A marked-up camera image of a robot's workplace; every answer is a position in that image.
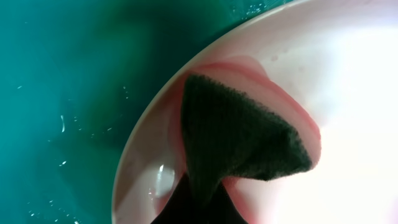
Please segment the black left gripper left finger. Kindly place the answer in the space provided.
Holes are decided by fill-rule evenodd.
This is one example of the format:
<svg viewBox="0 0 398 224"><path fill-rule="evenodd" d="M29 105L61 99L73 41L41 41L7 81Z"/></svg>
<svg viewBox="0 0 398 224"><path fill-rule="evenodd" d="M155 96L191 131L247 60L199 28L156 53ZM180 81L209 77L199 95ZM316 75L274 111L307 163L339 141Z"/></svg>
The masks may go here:
<svg viewBox="0 0 398 224"><path fill-rule="evenodd" d="M197 224L197 208L187 174L182 175L165 207L151 224Z"/></svg>

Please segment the white plate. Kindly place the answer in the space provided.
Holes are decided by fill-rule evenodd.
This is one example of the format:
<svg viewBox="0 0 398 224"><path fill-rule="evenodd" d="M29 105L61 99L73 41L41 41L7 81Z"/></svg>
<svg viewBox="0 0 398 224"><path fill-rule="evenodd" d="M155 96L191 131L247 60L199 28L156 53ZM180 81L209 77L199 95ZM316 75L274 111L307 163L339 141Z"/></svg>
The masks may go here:
<svg viewBox="0 0 398 224"><path fill-rule="evenodd" d="M294 1L203 49L156 94L127 140L114 181L113 223L150 223L184 171L172 136L185 70L245 62L307 110L322 155L310 172L229 179L249 223L397 222L397 2Z"/></svg>

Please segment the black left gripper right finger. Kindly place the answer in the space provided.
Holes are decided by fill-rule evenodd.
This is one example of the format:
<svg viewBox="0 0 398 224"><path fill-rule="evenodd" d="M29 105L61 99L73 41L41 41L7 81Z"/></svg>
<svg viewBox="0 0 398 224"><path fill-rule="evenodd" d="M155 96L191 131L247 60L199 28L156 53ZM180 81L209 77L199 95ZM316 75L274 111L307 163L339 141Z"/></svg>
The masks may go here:
<svg viewBox="0 0 398 224"><path fill-rule="evenodd" d="M203 224L248 224L240 215L223 184L219 184L202 215Z"/></svg>

